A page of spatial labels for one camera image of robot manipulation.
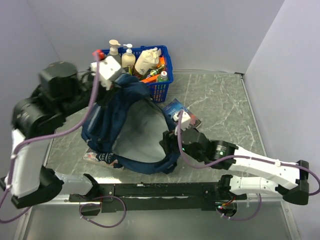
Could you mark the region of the navy blue student backpack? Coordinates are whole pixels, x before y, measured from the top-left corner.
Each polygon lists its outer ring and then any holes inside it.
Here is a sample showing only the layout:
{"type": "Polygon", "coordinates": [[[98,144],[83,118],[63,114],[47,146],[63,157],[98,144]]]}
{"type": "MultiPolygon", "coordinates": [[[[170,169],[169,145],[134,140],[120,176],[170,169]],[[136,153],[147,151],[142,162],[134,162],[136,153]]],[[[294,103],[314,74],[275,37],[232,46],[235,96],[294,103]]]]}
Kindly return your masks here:
{"type": "Polygon", "coordinates": [[[114,154],[124,169],[146,175],[173,172],[180,154],[166,154],[160,141],[176,124],[137,77],[124,73],[116,84],[107,103],[94,105],[81,138],[97,153],[114,154]]]}

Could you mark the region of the Little Women book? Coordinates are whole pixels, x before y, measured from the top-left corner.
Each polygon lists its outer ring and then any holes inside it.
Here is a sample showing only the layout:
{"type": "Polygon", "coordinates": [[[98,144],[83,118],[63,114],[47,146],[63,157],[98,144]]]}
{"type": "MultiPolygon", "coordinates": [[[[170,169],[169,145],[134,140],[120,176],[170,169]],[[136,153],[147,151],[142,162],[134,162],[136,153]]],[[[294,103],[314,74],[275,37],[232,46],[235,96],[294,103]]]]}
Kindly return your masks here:
{"type": "Polygon", "coordinates": [[[105,168],[123,170],[124,167],[119,163],[117,157],[113,153],[100,153],[95,152],[91,148],[88,148],[83,156],[83,160],[94,165],[98,165],[105,168]]]}

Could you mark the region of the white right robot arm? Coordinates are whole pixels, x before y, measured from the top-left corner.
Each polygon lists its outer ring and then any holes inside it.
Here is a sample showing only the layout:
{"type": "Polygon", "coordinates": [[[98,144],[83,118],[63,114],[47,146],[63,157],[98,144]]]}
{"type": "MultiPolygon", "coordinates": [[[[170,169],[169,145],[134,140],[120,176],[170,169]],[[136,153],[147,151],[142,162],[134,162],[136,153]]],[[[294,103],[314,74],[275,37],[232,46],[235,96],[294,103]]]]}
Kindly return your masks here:
{"type": "Polygon", "coordinates": [[[223,175],[218,193],[223,199],[233,195],[281,196],[288,203],[305,206],[309,202],[309,163],[284,162],[248,151],[223,140],[210,140],[195,128],[175,134],[165,131],[159,144],[165,153],[185,153],[200,162],[201,168],[229,170],[250,177],[223,175]]]}

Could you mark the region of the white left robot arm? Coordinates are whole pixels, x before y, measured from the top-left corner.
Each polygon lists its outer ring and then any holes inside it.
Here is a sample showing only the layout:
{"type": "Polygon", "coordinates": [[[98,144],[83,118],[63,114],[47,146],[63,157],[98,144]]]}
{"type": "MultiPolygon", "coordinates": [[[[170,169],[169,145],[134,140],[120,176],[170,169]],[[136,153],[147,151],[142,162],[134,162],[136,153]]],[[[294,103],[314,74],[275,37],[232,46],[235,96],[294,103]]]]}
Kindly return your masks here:
{"type": "Polygon", "coordinates": [[[12,112],[10,169],[0,186],[17,209],[46,203],[60,194],[82,195],[87,201],[99,195],[99,184],[89,174],[70,175],[44,165],[51,139],[67,117],[94,103],[105,103],[115,89],[121,66],[108,57],[90,65],[92,80],[78,78],[77,68],[60,61],[43,69],[39,85],[30,97],[19,101],[12,112]]]}

